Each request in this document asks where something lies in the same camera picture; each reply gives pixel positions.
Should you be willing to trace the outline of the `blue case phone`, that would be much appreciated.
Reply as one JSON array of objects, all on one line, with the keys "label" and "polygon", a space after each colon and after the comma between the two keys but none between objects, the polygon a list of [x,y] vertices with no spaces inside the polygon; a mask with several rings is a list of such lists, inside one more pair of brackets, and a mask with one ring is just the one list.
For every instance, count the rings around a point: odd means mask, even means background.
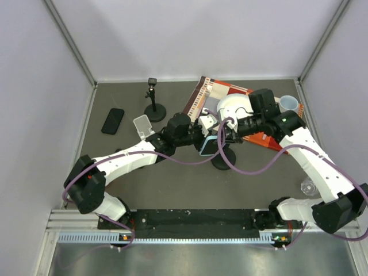
[{"label": "blue case phone", "polygon": [[210,135],[205,138],[199,151],[200,156],[212,156],[218,150],[217,135]]}]

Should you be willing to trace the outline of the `black round phone stand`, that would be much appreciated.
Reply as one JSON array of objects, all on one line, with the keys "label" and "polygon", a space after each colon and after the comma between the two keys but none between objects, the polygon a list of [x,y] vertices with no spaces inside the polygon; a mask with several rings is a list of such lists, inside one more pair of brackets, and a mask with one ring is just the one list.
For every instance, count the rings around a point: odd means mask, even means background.
[{"label": "black round phone stand", "polygon": [[[227,157],[228,161],[234,166],[235,163],[236,163],[236,154],[230,148],[229,144],[226,144],[224,146],[223,151],[224,151],[225,156]],[[231,169],[220,154],[218,154],[216,157],[214,157],[211,160],[211,163],[216,169],[221,170],[221,171],[226,171],[226,170]]]}]

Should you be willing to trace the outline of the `white folding phone stand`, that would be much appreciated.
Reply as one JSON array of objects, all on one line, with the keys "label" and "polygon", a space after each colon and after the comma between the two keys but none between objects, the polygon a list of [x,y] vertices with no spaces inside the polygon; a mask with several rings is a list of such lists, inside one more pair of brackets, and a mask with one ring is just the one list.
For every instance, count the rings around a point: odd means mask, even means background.
[{"label": "white folding phone stand", "polygon": [[133,124],[141,140],[145,140],[147,137],[155,134],[152,129],[151,122],[146,114],[141,115],[133,120]]}]

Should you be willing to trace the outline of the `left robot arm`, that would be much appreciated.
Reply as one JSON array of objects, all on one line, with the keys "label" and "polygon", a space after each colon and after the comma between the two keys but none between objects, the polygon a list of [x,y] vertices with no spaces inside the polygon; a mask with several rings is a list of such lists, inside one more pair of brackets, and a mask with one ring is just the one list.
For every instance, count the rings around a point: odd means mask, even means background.
[{"label": "left robot arm", "polygon": [[63,198],[70,198],[81,214],[102,214],[116,227],[126,227],[131,219],[128,208],[105,187],[124,174],[172,156],[178,147],[194,145],[199,150],[212,122],[210,116],[191,122],[187,114],[177,113],[161,131],[154,132],[146,115],[134,119],[140,142],[100,158],[81,156],[64,183]]}]

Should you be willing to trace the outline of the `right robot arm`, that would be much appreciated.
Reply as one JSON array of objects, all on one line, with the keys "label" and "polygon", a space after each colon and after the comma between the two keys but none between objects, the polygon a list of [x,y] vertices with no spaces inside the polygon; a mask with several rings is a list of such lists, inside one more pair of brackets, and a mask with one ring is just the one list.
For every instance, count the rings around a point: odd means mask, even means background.
[{"label": "right robot arm", "polygon": [[270,89],[250,95],[230,94],[218,103],[217,112],[230,141],[261,132],[271,136],[319,191],[320,198],[315,200],[285,197],[273,201],[268,213],[272,226],[280,228],[288,221],[298,220],[314,223],[324,232],[334,234],[366,209],[367,184],[357,184],[338,168],[296,112],[280,111]]}]

